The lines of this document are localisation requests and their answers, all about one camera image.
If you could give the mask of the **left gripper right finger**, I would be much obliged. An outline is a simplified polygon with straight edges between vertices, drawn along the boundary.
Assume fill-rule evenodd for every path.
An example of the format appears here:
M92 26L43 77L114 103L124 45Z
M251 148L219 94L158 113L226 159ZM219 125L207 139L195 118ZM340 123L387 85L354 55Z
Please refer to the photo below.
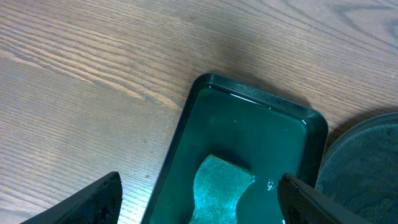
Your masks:
M289 173L279 180L277 200L286 223L370 224Z

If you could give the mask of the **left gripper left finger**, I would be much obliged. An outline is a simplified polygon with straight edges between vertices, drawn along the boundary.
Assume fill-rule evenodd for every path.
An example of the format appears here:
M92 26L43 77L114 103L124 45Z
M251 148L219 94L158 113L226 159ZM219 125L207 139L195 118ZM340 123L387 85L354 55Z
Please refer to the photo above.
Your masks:
M21 224L117 224L122 196L120 175L110 172Z

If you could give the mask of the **green scrub sponge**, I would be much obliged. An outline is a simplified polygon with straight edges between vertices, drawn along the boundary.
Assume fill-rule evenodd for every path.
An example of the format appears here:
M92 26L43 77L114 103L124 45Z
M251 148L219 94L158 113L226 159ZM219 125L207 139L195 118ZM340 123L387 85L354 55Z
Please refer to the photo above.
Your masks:
M190 223L237 224L237 204L253 182L246 169L210 154L195 174Z

